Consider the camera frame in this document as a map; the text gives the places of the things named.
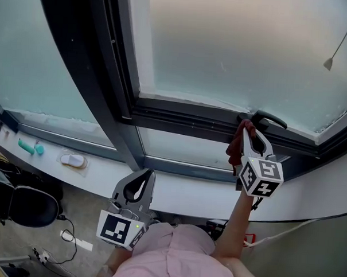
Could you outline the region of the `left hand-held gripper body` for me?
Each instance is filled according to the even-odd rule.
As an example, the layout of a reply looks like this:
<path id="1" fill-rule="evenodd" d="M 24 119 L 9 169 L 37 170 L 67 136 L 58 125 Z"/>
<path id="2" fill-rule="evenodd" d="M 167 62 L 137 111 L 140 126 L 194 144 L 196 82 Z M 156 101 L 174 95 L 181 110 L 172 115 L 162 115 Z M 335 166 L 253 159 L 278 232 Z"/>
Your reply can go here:
<path id="1" fill-rule="evenodd" d="M 149 226 L 157 223 L 156 217 L 139 209 L 111 200 L 99 216 L 96 236 L 105 242 L 132 251 Z"/>

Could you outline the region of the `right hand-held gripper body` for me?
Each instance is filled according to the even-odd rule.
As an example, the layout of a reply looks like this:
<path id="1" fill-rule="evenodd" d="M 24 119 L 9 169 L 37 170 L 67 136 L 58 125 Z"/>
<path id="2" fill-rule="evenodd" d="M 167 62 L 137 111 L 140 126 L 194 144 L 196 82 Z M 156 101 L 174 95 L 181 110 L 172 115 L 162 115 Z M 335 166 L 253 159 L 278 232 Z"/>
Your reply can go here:
<path id="1" fill-rule="evenodd" d="M 282 164 L 273 153 L 242 150 L 240 162 L 236 171 L 248 196 L 270 198 L 284 181 Z"/>

